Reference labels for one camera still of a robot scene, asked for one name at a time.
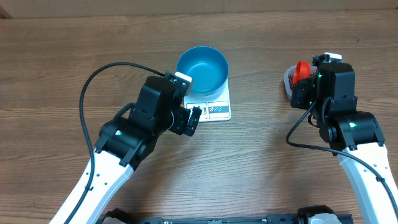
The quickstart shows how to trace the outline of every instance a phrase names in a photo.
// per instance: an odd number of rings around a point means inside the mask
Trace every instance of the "beige wall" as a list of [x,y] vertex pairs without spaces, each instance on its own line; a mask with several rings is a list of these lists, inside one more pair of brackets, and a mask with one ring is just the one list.
[[0,0],[14,18],[395,9],[398,0]]

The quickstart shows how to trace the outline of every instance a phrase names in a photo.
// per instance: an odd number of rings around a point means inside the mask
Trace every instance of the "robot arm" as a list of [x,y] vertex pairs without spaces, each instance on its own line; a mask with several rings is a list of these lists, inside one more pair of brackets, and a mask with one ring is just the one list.
[[[138,96],[101,128],[95,142],[95,173],[90,190],[70,223],[96,223],[108,202],[131,177],[138,165],[155,148],[166,130],[192,136],[201,109],[181,107],[193,80],[167,72],[165,77],[148,77]],[[122,115],[130,110],[128,118]],[[65,223],[78,203],[90,176],[91,162],[50,223]]]
[[[311,116],[317,119],[321,138],[334,150],[333,155],[351,182],[365,223],[398,223],[398,190],[388,164],[385,139],[376,118],[356,110],[352,66],[343,63],[341,56],[329,53],[314,56],[312,65],[317,66],[315,76],[304,77],[296,84],[291,106],[311,112],[309,121]],[[317,146],[310,148],[328,151]],[[337,152],[357,157],[374,170]]]

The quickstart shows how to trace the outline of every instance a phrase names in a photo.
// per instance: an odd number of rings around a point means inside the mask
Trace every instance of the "digital scale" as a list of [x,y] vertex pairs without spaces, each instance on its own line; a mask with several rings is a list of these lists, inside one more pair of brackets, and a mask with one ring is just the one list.
[[210,96],[196,96],[190,94],[184,98],[184,107],[192,109],[194,106],[201,109],[199,122],[229,121],[231,119],[231,101],[229,100],[228,79],[223,90]]

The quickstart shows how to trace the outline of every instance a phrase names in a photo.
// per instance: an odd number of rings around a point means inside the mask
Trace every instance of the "wooden tabletop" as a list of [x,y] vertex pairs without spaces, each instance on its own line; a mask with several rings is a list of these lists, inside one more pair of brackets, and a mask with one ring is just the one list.
[[[268,12],[0,20],[0,223],[48,223],[89,154],[78,115],[97,68],[127,61],[175,71],[184,51],[219,49],[229,62],[232,119],[195,135],[165,133],[105,212],[135,217],[250,217],[328,205],[362,223],[337,158],[285,143],[304,113],[284,93],[284,72],[324,52],[356,72],[358,109],[373,113],[398,180],[398,11]],[[115,67],[85,98],[92,141],[135,102],[150,73]],[[303,123],[297,142],[327,146]]]

